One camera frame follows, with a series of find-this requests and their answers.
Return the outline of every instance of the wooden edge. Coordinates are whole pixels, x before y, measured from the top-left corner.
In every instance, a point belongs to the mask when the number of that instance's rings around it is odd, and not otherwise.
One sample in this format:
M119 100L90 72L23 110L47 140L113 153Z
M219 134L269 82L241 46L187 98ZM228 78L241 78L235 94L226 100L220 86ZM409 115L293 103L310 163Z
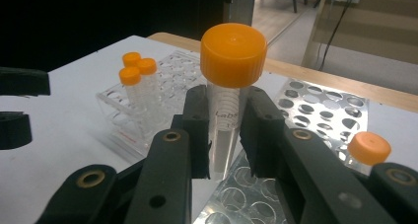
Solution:
M187 50L200 52L200 41L195 39L179 37L167 33L156 33L148 38ZM380 104L410 112L418 112L418 96L416 95L315 71L269 58L265 60L264 70L289 78L345 91Z

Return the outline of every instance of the orange cap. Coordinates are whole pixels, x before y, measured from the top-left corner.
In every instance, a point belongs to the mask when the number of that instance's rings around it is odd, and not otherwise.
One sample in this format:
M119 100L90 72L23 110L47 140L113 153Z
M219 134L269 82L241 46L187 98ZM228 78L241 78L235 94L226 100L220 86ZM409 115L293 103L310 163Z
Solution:
M138 67L126 67L119 71L120 82L125 86L133 86L141 82L141 74Z
M157 72L157 63L153 58L143 58L138 61L139 71L143 75L151 75Z
M256 29L242 24L221 24L203 35L200 69L215 85L242 88L258 80L266 53L267 41Z
M389 143L373 132L359 132L347 147L357 161L369 166L384 162L391 151Z
M138 52L128 52L123 54L122 60L125 67L137 66L137 61L141 59L141 54Z

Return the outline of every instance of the black cord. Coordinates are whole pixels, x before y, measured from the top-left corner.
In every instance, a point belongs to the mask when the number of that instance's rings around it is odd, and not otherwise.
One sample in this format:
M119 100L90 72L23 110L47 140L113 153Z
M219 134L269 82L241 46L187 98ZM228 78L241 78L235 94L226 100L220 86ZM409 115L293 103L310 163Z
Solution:
M347 2L345 3L344 9L343 9L342 14L341 14L341 17L340 17L337 25L335 26L334 31L332 32L332 35L331 35L331 38L329 39L328 44L326 45L325 53L323 54L322 63L320 64L320 67L318 69L319 71L322 71L322 69L323 69L323 64L325 63L325 57L326 57L326 54L328 53L329 46L331 45L331 42L334 39L335 33L337 32L337 29L338 29L338 27L339 27L339 25L341 23L342 17L344 17L344 14L347 11L347 9L350 6L350 4L351 4L352 1L353 0L347 0Z

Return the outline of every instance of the white table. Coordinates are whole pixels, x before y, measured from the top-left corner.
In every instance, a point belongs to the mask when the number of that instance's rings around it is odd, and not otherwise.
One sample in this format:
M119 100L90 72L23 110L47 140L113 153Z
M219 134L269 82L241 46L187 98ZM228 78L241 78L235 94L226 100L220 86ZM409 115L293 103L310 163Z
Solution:
M141 159L115 145L95 94L118 83L124 53L138 51L158 61L177 49L129 37L51 71L51 96L0 97L0 111L28 113L33 132L30 144L0 151L0 224L36 222L65 179L80 168L105 164L120 172ZM286 80L264 72L255 85L274 97ZM417 113L370 103L369 130L392 145L389 161L418 170L417 128ZM216 186L193 181L193 220Z

